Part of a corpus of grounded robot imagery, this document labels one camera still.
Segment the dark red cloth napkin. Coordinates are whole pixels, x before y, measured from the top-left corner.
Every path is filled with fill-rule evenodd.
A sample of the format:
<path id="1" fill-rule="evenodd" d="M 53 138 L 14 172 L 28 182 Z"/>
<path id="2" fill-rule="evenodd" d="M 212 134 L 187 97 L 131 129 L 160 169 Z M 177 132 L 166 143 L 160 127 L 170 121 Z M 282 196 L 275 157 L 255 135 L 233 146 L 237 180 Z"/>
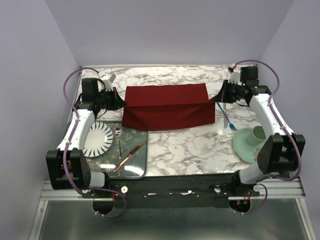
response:
<path id="1" fill-rule="evenodd" d="M 216 107 L 204 83 L 128 86 L 122 126 L 169 131 L 214 124 Z"/>

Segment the blue handled fork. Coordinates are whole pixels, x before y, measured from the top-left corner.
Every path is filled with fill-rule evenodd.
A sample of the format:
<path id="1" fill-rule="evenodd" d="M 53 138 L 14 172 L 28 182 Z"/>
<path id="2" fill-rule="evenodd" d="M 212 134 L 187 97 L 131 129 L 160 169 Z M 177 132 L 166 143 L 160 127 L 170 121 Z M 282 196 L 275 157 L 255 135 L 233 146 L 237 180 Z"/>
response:
<path id="1" fill-rule="evenodd" d="M 235 125 L 233 123 L 231 123 L 231 121 L 228 117 L 226 104 L 225 103 L 221 104 L 219 102 L 216 102 L 216 105 L 218 106 L 218 108 L 220 109 L 220 111 L 223 114 L 223 127 L 225 129 L 230 128 L 234 132 L 237 131 L 238 129 L 235 127 Z"/>

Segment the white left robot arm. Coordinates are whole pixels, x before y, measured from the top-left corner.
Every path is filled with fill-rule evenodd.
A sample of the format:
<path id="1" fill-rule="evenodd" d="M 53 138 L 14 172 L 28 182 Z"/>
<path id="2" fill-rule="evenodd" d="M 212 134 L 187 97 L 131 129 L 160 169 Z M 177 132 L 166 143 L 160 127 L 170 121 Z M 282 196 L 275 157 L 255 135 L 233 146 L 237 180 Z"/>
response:
<path id="1" fill-rule="evenodd" d="M 101 198 L 110 194 L 111 185 L 106 182 L 106 174 L 90 169 L 84 151 L 85 142 L 98 113 L 102 109 L 116 111 L 126 105 L 112 85 L 115 78 L 116 76 L 110 73 L 102 78 L 82 79 L 82 92 L 72 105 L 72 119 L 67 132 L 58 147 L 49 150 L 45 156 L 54 190 L 93 188 Z"/>

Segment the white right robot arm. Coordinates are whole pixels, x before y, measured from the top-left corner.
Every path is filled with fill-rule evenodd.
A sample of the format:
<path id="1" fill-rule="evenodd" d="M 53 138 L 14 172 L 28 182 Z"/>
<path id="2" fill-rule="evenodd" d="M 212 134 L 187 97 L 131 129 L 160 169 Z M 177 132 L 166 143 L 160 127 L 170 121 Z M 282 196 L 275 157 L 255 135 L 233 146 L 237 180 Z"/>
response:
<path id="1" fill-rule="evenodd" d="M 266 137 L 256 162 L 237 172 L 237 179 L 230 183 L 230 191 L 241 196 L 247 192 L 248 185 L 265 179 L 292 181 L 298 178 L 306 144 L 304 136 L 296 134 L 285 123 L 273 100 L 275 92 L 260 85 L 256 65 L 237 69 L 237 65 L 232 64 L 228 71 L 230 78 L 223 81 L 214 101 L 232 104 L 245 100 L 260 121 Z"/>

